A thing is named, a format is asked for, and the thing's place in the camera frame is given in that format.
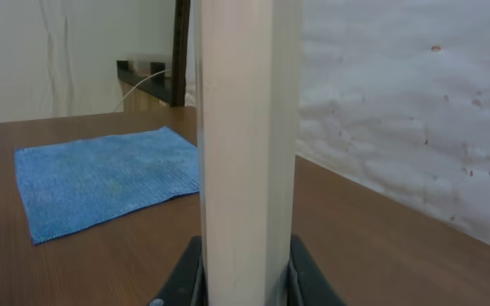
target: white cylindrical object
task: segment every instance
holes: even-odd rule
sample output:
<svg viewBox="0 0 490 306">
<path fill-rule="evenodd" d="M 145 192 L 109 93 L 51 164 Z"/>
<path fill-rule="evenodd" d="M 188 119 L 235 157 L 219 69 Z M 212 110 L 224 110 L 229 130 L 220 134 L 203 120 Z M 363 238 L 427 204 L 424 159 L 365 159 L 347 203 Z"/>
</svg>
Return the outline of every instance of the white cylindrical object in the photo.
<svg viewBox="0 0 490 306">
<path fill-rule="evenodd" d="M 283 305 L 301 1 L 202 0 L 199 9 L 198 147 L 209 305 Z"/>
</svg>

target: wire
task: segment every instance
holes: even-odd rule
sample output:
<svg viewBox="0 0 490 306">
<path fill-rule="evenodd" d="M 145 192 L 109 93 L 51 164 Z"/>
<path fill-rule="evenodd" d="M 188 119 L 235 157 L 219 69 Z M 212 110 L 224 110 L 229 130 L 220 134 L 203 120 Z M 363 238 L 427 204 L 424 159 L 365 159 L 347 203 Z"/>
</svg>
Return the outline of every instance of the wire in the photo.
<svg viewBox="0 0 490 306">
<path fill-rule="evenodd" d="M 149 75 L 148 77 L 146 77 L 146 78 L 144 78 L 143 80 L 141 80 L 140 82 L 138 82 L 137 84 L 135 84 L 135 86 L 133 86 L 133 87 L 132 87 L 132 89 L 130 89 L 130 90 L 128 91 L 128 93 L 124 94 L 124 97 L 122 98 L 122 100 L 120 101 L 120 103 L 117 105 L 117 107 L 115 107 L 115 109 L 114 109 L 112 112 L 117 111 L 117 110 L 118 110 L 118 107 L 120 107 L 120 105 L 122 105 L 122 104 L 124 103 L 124 100 L 125 100 L 125 99 L 126 99 L 126 98 L 127 98 L 127 97 L 128 97 L 128 96 L 129 96 L 129 95 L 130 95 L 130 94 L 131 94 L 133 91 L 134 91 L 134 89 L 136 89 L 136 88 L 137 88 L 139 85 L 141 85 L 141 83 L 143 83 L 143 82 L 144 82 L 144 81 L 146 81 L 146 80 L 151 79 L 151 77 L 155 77 L 155 76 L 157 76 L 157 75 L 159 75 L 159 74 L 161 74 L 161 73 L 168 72 L 168 71 L 170 71 L 170 70 L 171 70 L 171 69 L 167 69 L 167 70 L 165 70 L 165 71 L 159 71 L 159 72 L 157 72 L 157 73 L 155 73 L 155 74 L 151 74 L 151 75 Z"/>
</svg>

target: blue cloth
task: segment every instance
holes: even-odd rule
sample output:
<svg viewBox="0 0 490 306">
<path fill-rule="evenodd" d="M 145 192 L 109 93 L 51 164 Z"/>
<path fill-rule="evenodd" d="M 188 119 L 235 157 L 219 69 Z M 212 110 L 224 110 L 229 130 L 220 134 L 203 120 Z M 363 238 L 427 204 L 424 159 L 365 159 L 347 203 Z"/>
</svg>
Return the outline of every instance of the blue cloth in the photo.
<svg viewBox="0 0 490 306">
<path fill-rule="evenodd" d="M 194 145 L 167 127 L 17 150 L 34 244 L 199 190 Z"/>
</svg>

